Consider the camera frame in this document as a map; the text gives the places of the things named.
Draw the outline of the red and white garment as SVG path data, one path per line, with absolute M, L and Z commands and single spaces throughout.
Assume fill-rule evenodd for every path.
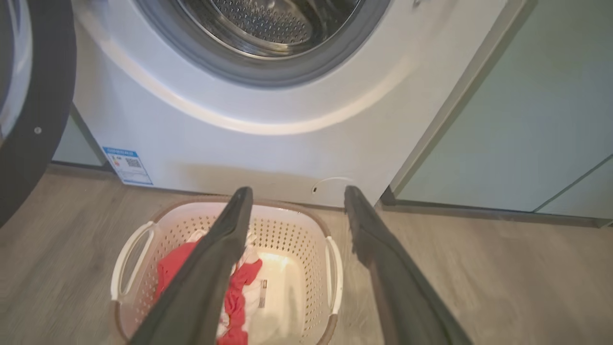
M 155 300 L 170 285 L 198 242 L 182 244 L 163 257 L 156 266 L 158 285 Z M 263 260 L 244 264 L 230 276 L 217 324 L 216 345 L 248 345 L 248 328 L 259 304 L 258 273 Z

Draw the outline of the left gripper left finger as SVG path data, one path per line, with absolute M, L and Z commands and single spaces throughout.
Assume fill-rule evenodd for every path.
M 252 205 L 249 186 L 232 195 L 128 345 L 215 345 L 231 268 L 244 253 Z

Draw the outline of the white Hisense washing machine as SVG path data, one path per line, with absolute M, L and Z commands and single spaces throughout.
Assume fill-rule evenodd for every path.
M 353 179 L 376 202 L 509 0 L 392 0 L 346 61 L 309 83 L 258 88 L 191 63 L 134 0 L 71 0 L 74 104 L 97 144 L 136 151 L 153 187 L 312 205 Z

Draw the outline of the blue energy label sticker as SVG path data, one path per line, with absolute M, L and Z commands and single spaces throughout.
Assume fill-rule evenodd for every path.
M 112 147 L 103 147 L 103 151 L 124 184 L 154 185 L 136 151 Z

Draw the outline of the dark round washer door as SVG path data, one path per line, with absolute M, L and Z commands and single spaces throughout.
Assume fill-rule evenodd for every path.
M 76 67 L 71 0 L 0 0 L 0 228 L 57 150 Z

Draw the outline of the stainless steel washing machine drum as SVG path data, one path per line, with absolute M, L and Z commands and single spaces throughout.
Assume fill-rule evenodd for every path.
M 234 52 L 261 59 L 321 46 L 361 0 L 176 0 L 196 26 Z

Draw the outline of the round white filter cover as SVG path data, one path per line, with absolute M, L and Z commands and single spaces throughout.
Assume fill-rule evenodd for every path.
M 318 181 L 311 188 L 311 203 L 326 207 L 343 207 L 346 186 L 354 185 L 347 177 L 329 177 Z

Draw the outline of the beige garment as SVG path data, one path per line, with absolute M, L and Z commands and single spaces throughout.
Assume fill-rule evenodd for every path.
M 187 239 L 186 244 L 198 242 L 199 240 L 201 240 L 201 238 L 206 236 L 208 232 L 209 230 L 196 230 Z M 230 275 L 233 275 L 237 271 L 237 269 L 240 269 L 244 264 L 253 264 L 257 260 L 259 260 L 259 254 L 255 247 L 255 241 L 257 238 L 258 236 L 256 235 L 256 233 L 252 229 L 249 229 L 243 254 L 241 258 L 232 267 Z

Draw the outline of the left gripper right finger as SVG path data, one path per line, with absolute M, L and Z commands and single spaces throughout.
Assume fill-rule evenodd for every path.
M 370 273 L 386 345 L 473 345 L 361 190 L 344 190 L 352 252 Z

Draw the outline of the white perforated laundry basket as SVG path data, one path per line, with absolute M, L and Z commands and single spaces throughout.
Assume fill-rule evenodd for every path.
M 121 249 L 110 285 L 109 345 L 125 345 L 155 304 L 156 266 L 196 230 L 209 230 L 228 196 L 187 199 L 161 210 Z M 339 249 L 324 221 L 297 205 L 254 201 L 249 229 L 268 280 L 248 345 L 330 345 L 343 297 Z

